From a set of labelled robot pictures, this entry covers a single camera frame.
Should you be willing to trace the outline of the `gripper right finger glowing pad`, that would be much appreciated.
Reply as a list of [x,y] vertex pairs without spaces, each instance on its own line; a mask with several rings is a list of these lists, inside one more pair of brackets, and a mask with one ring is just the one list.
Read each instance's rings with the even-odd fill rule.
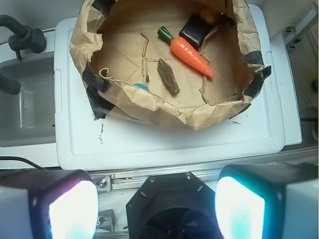
[[226,165],[216,185],[215,212],[226,239],[317,239],[319,167]]

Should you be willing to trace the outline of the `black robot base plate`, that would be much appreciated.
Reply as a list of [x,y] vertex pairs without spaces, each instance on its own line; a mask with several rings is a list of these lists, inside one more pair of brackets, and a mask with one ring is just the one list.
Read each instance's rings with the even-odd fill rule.
[[151,175],[126,205],[131,239],[221,239],[215,191],[191,172]]

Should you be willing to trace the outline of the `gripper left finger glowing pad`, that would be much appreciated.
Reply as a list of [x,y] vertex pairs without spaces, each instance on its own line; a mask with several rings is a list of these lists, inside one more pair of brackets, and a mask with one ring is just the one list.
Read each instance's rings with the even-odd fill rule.
[[2,239],[91,239],[98,193],[84,170],[2,170]]

